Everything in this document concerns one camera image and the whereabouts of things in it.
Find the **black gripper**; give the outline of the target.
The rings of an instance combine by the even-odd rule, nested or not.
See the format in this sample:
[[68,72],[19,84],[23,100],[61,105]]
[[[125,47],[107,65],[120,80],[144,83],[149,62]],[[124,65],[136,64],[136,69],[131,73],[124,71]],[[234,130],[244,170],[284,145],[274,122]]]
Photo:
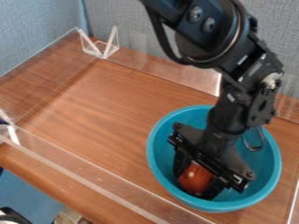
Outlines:
[[168,136],[175,150],[172,173],[179,178],[189,164],[200,165],[209,171],[213,180],[201,195],[204,200],[212,200],[226,188],[243,193],[256,178],[239,155],[236,140],[236,136],[218,133],[211,126],[196,129],[179,122],[172,125]]

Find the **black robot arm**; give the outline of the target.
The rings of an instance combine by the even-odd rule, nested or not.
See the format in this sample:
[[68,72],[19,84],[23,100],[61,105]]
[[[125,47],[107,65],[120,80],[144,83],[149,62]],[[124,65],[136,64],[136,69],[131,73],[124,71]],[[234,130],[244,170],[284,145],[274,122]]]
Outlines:
[[236,141],[276,115],[283,64],[258,37],[258,20],[239,0],[139,0],[165,55],[176,63],[223,75],[219,100],[204,129],[172,125],[172,173],[181,189],[212,200],[231,188],[243,192],[256,174]]

